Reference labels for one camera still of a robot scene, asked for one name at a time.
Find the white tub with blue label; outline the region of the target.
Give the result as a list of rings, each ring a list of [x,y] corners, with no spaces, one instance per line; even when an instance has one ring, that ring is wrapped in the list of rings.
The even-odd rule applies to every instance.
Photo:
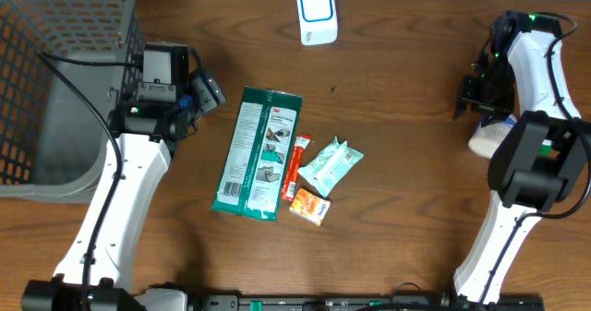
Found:
[[[485,116],[481,117],[475,132],[468,140],[468,148],[476,155],[490,159],[516,124],[517,119],[510,114],[503,122],[484,126],[486,120]]]

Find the white green glove package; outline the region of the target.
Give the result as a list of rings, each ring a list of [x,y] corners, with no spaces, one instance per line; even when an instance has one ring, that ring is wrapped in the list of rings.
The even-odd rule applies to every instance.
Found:
[[[244,88],[214,211],[274,221],[303,98]]]

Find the mint green wipes packet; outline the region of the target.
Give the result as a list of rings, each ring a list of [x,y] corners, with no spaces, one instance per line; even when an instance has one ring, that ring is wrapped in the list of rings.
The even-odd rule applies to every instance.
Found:
[[[338,137],[320,151],[318,156],[298,173],[312,185],[322,197],[327,197],[347,173],[363,159],[364,154],[350,148],[347,141],[340,143]]]

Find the red snack packet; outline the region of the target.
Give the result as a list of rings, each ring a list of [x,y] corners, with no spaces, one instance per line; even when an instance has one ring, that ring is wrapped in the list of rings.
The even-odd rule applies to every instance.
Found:
[[[298,177],[298,169],[300,168],[302,157],[306,147],[311,140],[310,134],[300,134],[295,138],[295,144],[287,164],[287,171],[283,180],[283,187],[281,190],[281,199],[292,201],[295,197],[296,181]]]

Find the orange small box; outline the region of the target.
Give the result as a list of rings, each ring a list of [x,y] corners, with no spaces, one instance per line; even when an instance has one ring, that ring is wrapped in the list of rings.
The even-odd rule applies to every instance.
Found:
[[[321,226],[331,202],[300,188],[292,201],[289,211],[307,221]]]

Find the green lid jar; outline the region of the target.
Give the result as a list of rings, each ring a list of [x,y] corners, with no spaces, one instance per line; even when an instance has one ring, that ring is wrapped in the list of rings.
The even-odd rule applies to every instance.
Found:
[[[544,140],[539,150],[541,156],[549,156],[552,152],[552,143],[550,140]]]

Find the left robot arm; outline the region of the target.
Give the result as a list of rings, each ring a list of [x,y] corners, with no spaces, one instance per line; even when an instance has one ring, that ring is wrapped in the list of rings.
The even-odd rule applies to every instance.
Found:
[[[17,197],[48,203],[90,202],[75,242],[49,281],[30,281],[28,310],[143,310],[130,295],[137,244],[154,192],[172,160],[175,144],[198,113],[191,85],[142,82],[135,99],[121,99],[107,119],[67,79],[56,79],[60,100],[77,97],[106,135],[84,139],[69,129],[75,113],[51,113],[42,132],[42,154],[32,180]]]

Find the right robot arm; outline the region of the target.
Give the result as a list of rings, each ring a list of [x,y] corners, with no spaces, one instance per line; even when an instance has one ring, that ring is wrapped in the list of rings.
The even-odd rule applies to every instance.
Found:
[[[575,108],[561,65],[568,32],[577,22],[553,12],[509,10],[490,25],[474,74],[459,84],[456,117],[467,110],[495,126],[518,110],[519,117],[494,150],[488,166],[490,202],[486,218],[441,306],[456,310],[540,310],[536,297],[501,296],[501,286],[525,238],[541,220],[576,213],[590,196],[562,213],[582,172],[590,170],[590,124]]]

